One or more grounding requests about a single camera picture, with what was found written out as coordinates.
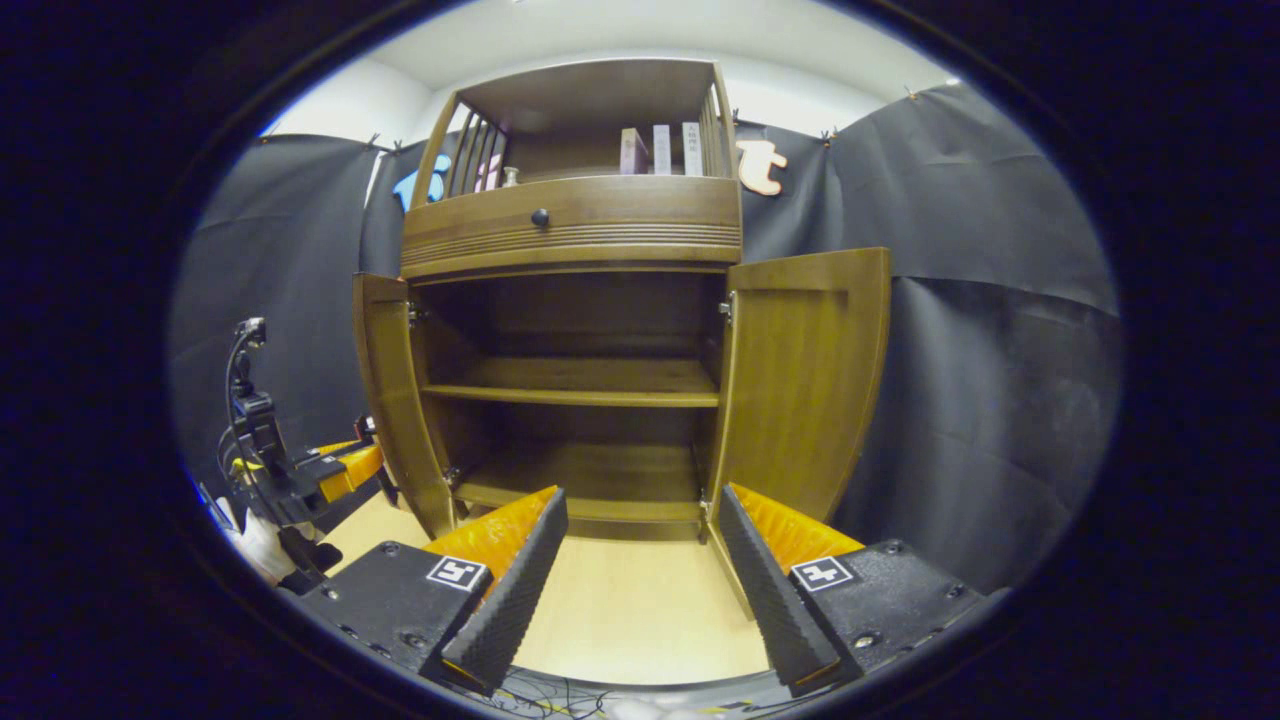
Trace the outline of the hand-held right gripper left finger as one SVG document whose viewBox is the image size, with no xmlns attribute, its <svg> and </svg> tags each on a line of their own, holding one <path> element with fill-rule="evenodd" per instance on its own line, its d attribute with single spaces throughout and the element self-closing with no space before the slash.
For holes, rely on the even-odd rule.
<svg viewBox="0 0 1280 720">
<path fill-rule="evenodd" d="M 566 493 L 547 487 L 422 547 L 381 542 L 300 605 L 398 667 L 488 697 L 508 675 L 567 529 Z"/>
</svg>

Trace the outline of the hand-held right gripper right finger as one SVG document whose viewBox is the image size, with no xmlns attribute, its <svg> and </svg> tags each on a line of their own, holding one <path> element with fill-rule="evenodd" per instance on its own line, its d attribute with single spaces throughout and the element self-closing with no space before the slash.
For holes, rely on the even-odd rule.
<svg viewBox="0 0 1280 720">
<path fill-rule="evenodd" d="M 744 486 L 722 488 L 718 523 L 765 656 L 795 697 L 919 653 L 991 605 L 901 539 L 861 543 Z"/>
</svg>

